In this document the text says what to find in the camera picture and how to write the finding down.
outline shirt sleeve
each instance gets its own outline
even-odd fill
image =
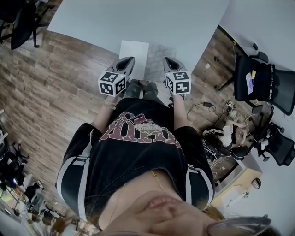
[[[207,161],[203,141],[197,131],[193,127],[184,126],[175,130],[174,136],[180,143],[188,164],[193,165],[194,168],[202,169],[214,188],[213,174]]]
[[[92,126],[91,124],[84,123],[75,132],[64,156],[63,163],[70,157],[81,155],[83,150],[87,147],[90,141],[90,133],[92,133],[91,144],[92,146],[98,141],[102,133]]]

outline chair armrest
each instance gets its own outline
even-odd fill
[[[268,56],[263,52],[258,52],[258,55],[252,55],[252,56],[249,56],[249,58],[260,59],[268,63]]]

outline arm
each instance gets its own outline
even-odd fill
[[[184,100],[180,95],[174,95],[174,130],[180,127],[188,126],[187,113],[184,106]]]
[[[107,96],[106,104],[110,106],[114,106],[117,100],[118,100],[118,97]],[[110,120],[110,117],[113,111],[114,110],[111,109],[110,107],[102,106],[102,108],[100,109],[100,112],[95,117],[92,125],[95,128],[97,128],[101,133],[103,133],[106,130],[107,124]]]

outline woman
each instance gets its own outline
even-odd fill
[[[201,236],[214,221],[192,207],[203,210],[214,195],[202,140],[188,126],[182,96],[174,96],[172,109],[157,98],[155,83],[143,99],[140,90],[132,80],[118,104],[107,97],[94,122],[77,130],[58,193],[104,233]]]

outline wooden floor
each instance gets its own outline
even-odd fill
[[[56,7],[46,20],[50,20],[60,2],[51,1]],[[9,133],[9,142],[22,143],[23,152],[30,156],[25,170],[42,181],[49,205],[60,210],[63,202],[54,185],[63,155],[77,128],[84,122],[91,123],[99,113],[104,96],[99,94],[97,78],[118,55],[45,29],[39,30],[37,39],[39,49],[33,47],[32,40],[14,51],[9,43],[0,49],[0,108],[5,109],[1,126]],[[222,93],[214,90],[214,85],[224,83],[231,74],[213,58],[218,56],[234,69],[232,47],[229,38],[217,29],[196,62],[187,110],[206,101],[214,104],[221,116],[226,101],[235,102],[232,85]],[[251,114],[249,106],[243,102],[235,105],[244,121],[244,113]],[[200,132],[214,125],[217,115],[197,106],[190,112],[189,121]],[[214,171],[216,179],[224,175],[220,168]]]

